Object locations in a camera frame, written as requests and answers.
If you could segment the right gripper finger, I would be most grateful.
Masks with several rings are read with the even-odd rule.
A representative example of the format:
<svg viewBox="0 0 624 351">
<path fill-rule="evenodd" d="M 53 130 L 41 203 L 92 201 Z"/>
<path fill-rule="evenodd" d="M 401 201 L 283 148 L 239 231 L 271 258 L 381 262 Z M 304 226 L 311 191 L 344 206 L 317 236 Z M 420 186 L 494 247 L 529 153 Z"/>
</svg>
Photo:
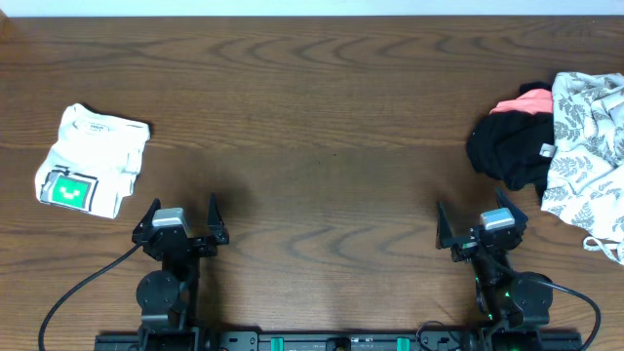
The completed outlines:
<svg viewBox="0 0 624 351">
<path fill-rule="evenodd" d="M 436 248 L 438 250 L 449 249 L 454 245 L 458 245 L 460 240 L 453 236 L 449 219 L 441 202 L 437 203 L 437 234 Z"/>
<path fill-rule="evenodd" d="M 508 197 L 500 188 L 495 189 L 495 197 L 498 207 L 506 208 L 510 212 L 511 216 L 514 218 L 516 224 L 527 223 L 528 217 L 508 199 Z"/>
</svg>

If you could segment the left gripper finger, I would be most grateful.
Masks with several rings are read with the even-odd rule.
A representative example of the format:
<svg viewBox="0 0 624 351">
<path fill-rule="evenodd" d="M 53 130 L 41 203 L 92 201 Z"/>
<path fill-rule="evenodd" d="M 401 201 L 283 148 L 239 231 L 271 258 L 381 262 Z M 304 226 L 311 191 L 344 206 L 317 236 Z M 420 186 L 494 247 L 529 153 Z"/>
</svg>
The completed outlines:
<svg viewBox="0 0 624 351">
<path fill-rule="evenodd" d="M 215 239 L 228 238 L 228 230 L 219 213 L 216 202 L 216 195 L 214 193 L 212 193 L 210 196 L 207 226 L 209 228 L 210 235 Z"/>
<path fill-rule="evenodd" d="M 141 234 L 143 230 L 147 227 L 150 227 L 152 224 L 152 218 L 155 216 L 155 213 L 161 209 L 161 202 L 158 198 L 155 198 L 151 203 L 148 211 L 143 216 L 143 218 L 139 221 L 137 226 L 134 229 L 135 234 Z"/>
</svg>

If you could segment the black t-shirt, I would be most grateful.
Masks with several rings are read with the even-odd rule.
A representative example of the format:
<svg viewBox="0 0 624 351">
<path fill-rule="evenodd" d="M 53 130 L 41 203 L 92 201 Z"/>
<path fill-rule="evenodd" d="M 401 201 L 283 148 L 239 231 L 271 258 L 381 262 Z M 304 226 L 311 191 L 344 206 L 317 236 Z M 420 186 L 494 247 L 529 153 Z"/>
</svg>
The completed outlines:
<svg viewBox="0 0 624 351">
<path fill-rule="evenodd" d="M 533 89 L 552 92 L 548 83 L 525 83 L 515 98 Z M 537 114 L 488 113 L 469 135 L 466 152 L 476 172 L 502 181 L 512 191 L 531 184 L 541 197 L 555 152 L 554 110 Z"/>
</svg>

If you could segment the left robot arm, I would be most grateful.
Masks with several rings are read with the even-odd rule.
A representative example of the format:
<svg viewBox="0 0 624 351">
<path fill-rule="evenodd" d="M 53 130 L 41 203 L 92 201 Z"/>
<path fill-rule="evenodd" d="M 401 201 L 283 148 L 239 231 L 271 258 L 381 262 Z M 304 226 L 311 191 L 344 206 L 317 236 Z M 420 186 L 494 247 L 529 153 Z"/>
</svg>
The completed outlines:
<svg viewBox="0 0 624 351">
<path fill-rule="evenodd" d="M 190 328 L 196 312 L 200 260 L 217 255 L 217 248 L 229 243 L 214 194 L 209 198 L 207 229 L 207 234 L 193 237 L 184 210 L 164 209 L 155 199 L 133 230 L 132 241 L 162 264 L 136 288 L 144 329 L 181 332 Z"/>
</svg>

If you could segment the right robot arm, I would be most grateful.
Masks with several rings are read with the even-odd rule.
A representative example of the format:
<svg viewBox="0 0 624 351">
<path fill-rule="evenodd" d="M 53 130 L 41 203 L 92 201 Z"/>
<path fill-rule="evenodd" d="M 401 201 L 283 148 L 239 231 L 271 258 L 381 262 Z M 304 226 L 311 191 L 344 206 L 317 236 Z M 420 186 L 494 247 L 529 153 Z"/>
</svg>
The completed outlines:
<svg viewBox="0 0 624 351">
<path fill-rule="evenodd" d="M 478 304 L 493 322 L 509 330 L 538 329 L 550 322 L 553 294 L 533 281 L 540 274 L 515 272 L 507 257 L 523 241 L 528 217 L 501 190 L 495 191 L 495 201 L 496 208 L 481 213 L 468 228 L 439 202 L 436 248 L 472 266 Z"/>
</svg>

